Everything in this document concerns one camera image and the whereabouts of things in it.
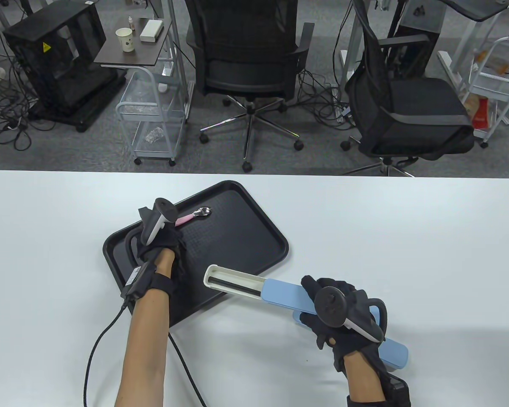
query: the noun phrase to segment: plastic bag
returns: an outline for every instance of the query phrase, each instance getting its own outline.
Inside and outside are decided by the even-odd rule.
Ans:
[[[147,133],[145,136],[145,141],[148,143],[154,143],[155,141],[161,139],[164,137],[164,130],[162,130],[161,127],[157,126],[156,128],[152,129],[150,132]]]

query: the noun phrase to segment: office chair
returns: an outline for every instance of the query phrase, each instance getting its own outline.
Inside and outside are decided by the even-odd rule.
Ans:
[[[419,158],[436,160],[445,154],[467,153],[473,148],[473,126],[454,89],[435,78],[390,80],[385,64],[389,47],[428,41],[426,35],[377,39],[363,0],[353,0],[364,32],[360,66],[345,85],[351,114],[362,135],[359,151],[381,161],[344,175],[380,167],[412,176],[404,167]],[[347,151],[349,140],[341,143]],[[394,164],[394,158],[405,157]]]
[[[298,134],[264,117],[270,107],[294,97],[296,76],[305,68],[313,23],[305,23],[296,45],[298,0],[185,0],[190,15],[187,43],[196,60],[196,87],[202,93],[226,95],[225,106],[233,103],[243,111],[200,130],[200,142],[209,141],[207,130],[245,118],[247,136],[243,148],[243,171],[249,162],[252,126],[256,120],[296,139],[294,148],[303,149]],[[238,98],[245,98],[241,103]],[[256,98],[278,98],[256,108]]]

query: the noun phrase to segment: hand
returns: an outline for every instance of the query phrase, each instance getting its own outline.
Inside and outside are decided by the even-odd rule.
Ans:
[[[183,233],[175,229],[173,223],[166,223],[165,227],[158,231],[150,245],[144,246],[138,239],[138,258],[144,262],[156,259],[164,248],[171,249],[175,256],[179,257],[179,245],[181,244],[182,237]]]
[[[345,281],[336,281],[334,279],[318,279],[315,281],[311,276],[303,277],[301,284],[305,291],[307,291],[309,298],[313,301],[319,290],[323,287],[337,287],[345,297],[352,291],[355,291],[355,287]],[[366,347],[371,347],[371,345],[375,345],[372,341],[366,339],[353,329],[329,327],[324,324],[317,315],[303,312],[299,316],[299,319],[317,335],[317,346],[319,349],[324,347],[324,343],[333,348],[334,367],[338,372],[344,372],[344,356],[354,351],[359,351]]]

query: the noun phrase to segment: white table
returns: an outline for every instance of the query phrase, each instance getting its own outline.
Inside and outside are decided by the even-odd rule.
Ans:
[[[81,405],[121,304],[103,241],[157,196],[227,178],[289,240],[266,275],[346,279],[386,302],[414,406],[509,406],[509,180],[0,171],[1,407]],[[115,401],[129,322],[95,354],[91,407]],[[172,332],[210,406],[345,405],[330,350],[290,312],[229,297]],[[165,405],[198,406],[171,346]]]

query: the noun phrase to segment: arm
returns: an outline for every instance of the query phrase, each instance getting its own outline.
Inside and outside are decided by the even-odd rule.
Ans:
[[[346,355],[343,360],[351,401],[355,403],[385,401],[379,375],[359,351]]]
[[[162,250],[156,273],[171,277],[174,258],[172,250]],[[148,290],[134,308],[115,407],[162,407],[169,327],[167,293]]]

